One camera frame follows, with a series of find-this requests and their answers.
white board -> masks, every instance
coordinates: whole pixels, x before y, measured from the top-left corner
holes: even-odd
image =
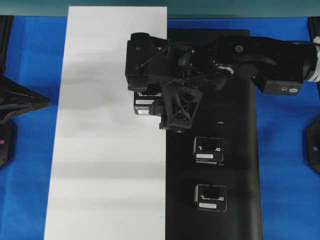
[[[167,8],[69,8],[46,240],[165,239],[165,131],[125,78],[135,32],[166,38]]]

black mat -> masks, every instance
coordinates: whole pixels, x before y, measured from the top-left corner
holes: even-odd
[[[246,30],[168,29],[173,41],[212,43]],[[224,138],[224,166],[193,159],[195,136]],[[227,211],[197,210],[197,184],[227,186]],[[261,240],[262,218],[254,85],[234,79],[204,92],[192,130],[166,132],[166,240]]]

mounting plate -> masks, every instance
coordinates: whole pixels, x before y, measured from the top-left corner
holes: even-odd
[[[306,129],[309,164],[320,174],[320,117]]]

blue background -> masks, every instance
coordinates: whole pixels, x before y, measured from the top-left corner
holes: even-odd
[[[49,97],[51,106],[14,119],[15,156],[0,169],[1,240],[44,237],[66,25],[63,17],[14,20],[6,76]],[[307,18],[169,19],[168,27],[309,40]],[[264,240],[319,240],[320,176],[308,166],[304,137],[320,115],[317,86],[305,82],[296,97],[256,89],[256,111]]]

small black box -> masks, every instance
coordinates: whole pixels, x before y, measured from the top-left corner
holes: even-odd
[[[254,84],[263,94],[297,95],[302,88],[303,79],[300,81],[270,80],[257,76]]]
[[[161,86],[149,84],[147,91],[135,91],[133,97],[133,108],[136,115],[149,115],[152,103],[162,98]]]
[[[224,160],[224,139],[196,136],[193,157],[196,163],[221,165]]]
[[[194,202],[198,210],[227,211],[227,187],[198,184],[194,188]]]

